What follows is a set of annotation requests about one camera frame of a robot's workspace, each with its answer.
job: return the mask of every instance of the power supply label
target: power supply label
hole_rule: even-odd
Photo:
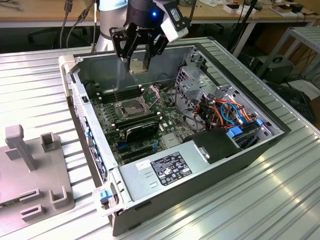
[[[163,186],[172,184],[175,181],[192,174],[190,167],[178,151],[152,161],[151,166]]]

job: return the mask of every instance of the motherboard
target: motherboard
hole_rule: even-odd
[[[91,100],[119,165],[177,146],[196,133],[176,109],[169,87],[146,87],[98,93]]]

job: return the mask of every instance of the blue clip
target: blue clip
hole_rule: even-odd
[[[231,127],[228,129],[228,134],[232,138],[239,135],[239,134],[242,134],[242,133],[243,133],[243,131],[238,126],[234,126],[234,127]]]
[[[89,127],[87,126],[86,129],[85,129],[85,132],[84,132],[84,134],[85,134],[86,137],[88,137],[89,130],[90,130],[90,129],[89,129]]]
[[[264,123],[261,121],[261,119],[259,119],[259,118],[257,118],[255,122],[256,122],[256,124],[259,125],[259,127],[261,127],[261,125],[264,124]]]
[[[100,201],[107,200],[113,196],[111,189],[106,189],[100,192]]]

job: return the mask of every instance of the wooden desk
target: wooden desk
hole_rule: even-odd
[[[60,27],[62,25],[65,16],[65,0],[18,1],[20,1],[20,7],[24,8],[24,11],[0,7],[0,28]],[[72,26],[75,23],[79,14],[86,8],[85,1],[86,0],[73,0],[72,11],[68,16],[66,26]],[[179,8],[184,16],[190,15],[190,7],[180,6]],[[270,10],[270,5],[265,5],[262,11],[257,11],[254,15],[249,17],[247,21],[249,24],[234,50],[233,55],[236,57],[238,56],[257,23],[308,22],[307,26],[312,26],[318,18],[319,17],[316,15],[308,15],[306,17],[282,17]],[[91,11],[86,20],[80,23],[79,26],[93,26],[93,19],[94,15]],[[238,19],[238,14],[226,12],[221,5],[211,7],[198,1],[194,10],[192,23],[236,23]]]

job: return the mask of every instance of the blue cable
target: blue cable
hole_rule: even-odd
[[[244,122],[244,123],[247,123],[247,122],[248,122],[248,121],[239,113],[239,111],[238,111],[238,109],[237,109],[237,106],[234,105],[233,103],[230,103],[230,102],[226,102],[226,103],[224,103],[224,104],[221,105],[220,112],[221,112],[221,115],[222,115],[222,117],[224,118],[224,120],[232,123],[232,125],[235,126],[235,123],[234,123],[233,121],[227,119],[226,116],[225,116],[225,114],[224,114],[224,105],[226,105],[226,104],[227,104],[227,105],[230,105],[231,107],[234,108],[236,114],[239,116],[239,118],[241,119],[242,122]]]
[[[224,120],[226,120],[227,122],[229,123],[232,123],[233,126],[235,126],[235,123],[231,120],[229,120],[228,118],[226,118],[225,114],[224,114],[224,110],[223,110],[223,106],[224,104],[222,104],[221,108],[220,108],[220,112],[221,112],[221,115],[223,117]]]

